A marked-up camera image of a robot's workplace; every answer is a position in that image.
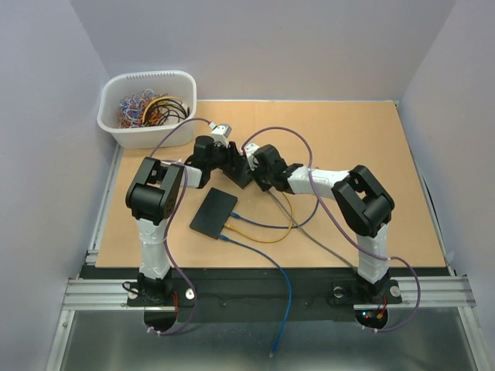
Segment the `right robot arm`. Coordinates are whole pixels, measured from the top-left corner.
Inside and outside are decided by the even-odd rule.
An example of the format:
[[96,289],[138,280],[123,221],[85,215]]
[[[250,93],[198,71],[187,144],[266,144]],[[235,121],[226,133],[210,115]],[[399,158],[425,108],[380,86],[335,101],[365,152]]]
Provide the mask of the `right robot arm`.
[[273,145],[249,144],[242,150],[249,172],[263,191],[313,195],[336,202],[347,226],[356,234],[359,250],[356,293],[374,301],[390,279],[387,233],[394,200],[371,171],[358,165],[348,171],[329,171],[295,163],[288,165]]

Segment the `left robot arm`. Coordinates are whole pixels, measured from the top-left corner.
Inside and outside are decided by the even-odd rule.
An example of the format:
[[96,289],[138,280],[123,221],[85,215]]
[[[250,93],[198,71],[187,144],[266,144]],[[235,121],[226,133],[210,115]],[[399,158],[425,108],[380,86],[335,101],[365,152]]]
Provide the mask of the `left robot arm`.
[[251,181],[248,164],[236,143],[217,134],[198,136],[185,162],[165,163],[149,156],[142,160],[125,197],[138,226],[142,255],[137,282],[123,285],[130,306],[162,306],[172,300],[165,242],[179,205],[179,191],[204,188],[216,169],[241,188]]

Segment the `black network switch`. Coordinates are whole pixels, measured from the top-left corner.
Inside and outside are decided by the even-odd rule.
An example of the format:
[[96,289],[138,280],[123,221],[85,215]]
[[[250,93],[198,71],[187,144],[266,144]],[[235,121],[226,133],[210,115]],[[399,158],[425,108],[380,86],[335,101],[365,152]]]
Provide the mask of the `black network switch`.
[[222,167],[223,174],[241,189],[244,189],[252,181],[249,170],[250,168],[246,162]]
[[218,240],[236,204],[236,196],[211,188],[193,217],[189,228]]

